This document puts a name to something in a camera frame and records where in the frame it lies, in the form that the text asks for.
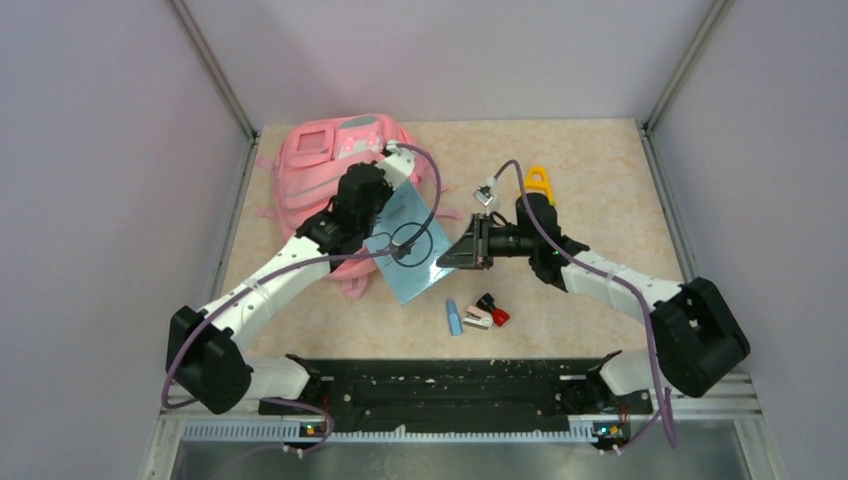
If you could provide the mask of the light blue notebook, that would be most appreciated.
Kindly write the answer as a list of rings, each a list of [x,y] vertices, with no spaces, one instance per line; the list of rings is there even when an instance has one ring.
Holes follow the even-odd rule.
[[[419,232],[430,213],[416,188],[404,183],[384,206],[365,247],[377,252],[404,244]],[[405,305],[454,272],[437,265],[438,258],[450,246],[448,236],[434,219],[407,252],[377,257],[375,263],[398,302]]]

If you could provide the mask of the pink student backpack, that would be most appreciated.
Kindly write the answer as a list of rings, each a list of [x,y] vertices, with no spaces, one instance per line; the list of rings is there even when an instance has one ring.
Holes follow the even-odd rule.
[[[418,140],[385,114],[364,114],[309,121],[294,127],[282,142],[274,163],[275,215],[284,240],[309,216],[325,207],[349,166],[378,160],[389,141],[418,145]]]

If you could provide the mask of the red black stamp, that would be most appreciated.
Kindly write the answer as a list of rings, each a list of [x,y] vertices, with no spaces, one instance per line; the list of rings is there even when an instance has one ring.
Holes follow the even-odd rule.
[[[485,293],[479,297],[475,302],[475,306],[487,312],[492,317],[494,324],[498,327],[505,326],[511,318],[507,311],[496,304],[495,298],[491,293]]]

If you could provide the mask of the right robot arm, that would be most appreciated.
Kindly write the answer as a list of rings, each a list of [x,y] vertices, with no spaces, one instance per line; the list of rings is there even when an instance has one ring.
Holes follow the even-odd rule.
[[[477,213],[437,264],[484,270],[498,257],[525,257],[535,276],[563,292],[593,298],[646,328],[647,347],[611,353],[591,368],[589,404],[612,412],[627,395],[672,387],[699,398],[746,359],[751,346],[719,288],[642,274],[563,234],[556,209],[541,193],[515,203],[516,220]]]

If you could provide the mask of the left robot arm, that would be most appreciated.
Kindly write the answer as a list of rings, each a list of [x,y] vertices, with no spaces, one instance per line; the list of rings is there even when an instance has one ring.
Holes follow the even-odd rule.
[[[177,384],[213,414],[232,409],[252,383],[253,369],[243,354],[252,339],[283,306],[342,263],[372,258],[364,241],[413,170],[413,159],[398,154],[349,167],[327,206],[308,218],[265,265],[199,310],[184,306],[175,312],[163,407],[176,408],[169,390]]]

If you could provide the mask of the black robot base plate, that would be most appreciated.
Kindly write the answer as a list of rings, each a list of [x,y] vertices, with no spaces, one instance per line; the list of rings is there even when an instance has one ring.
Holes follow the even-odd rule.
[[[398,407],[527,407],[536,415],[653,411],[639,390],[614,396],[600,380],[599,358],[304,359],[310,378],[300,401],[372,411]]]

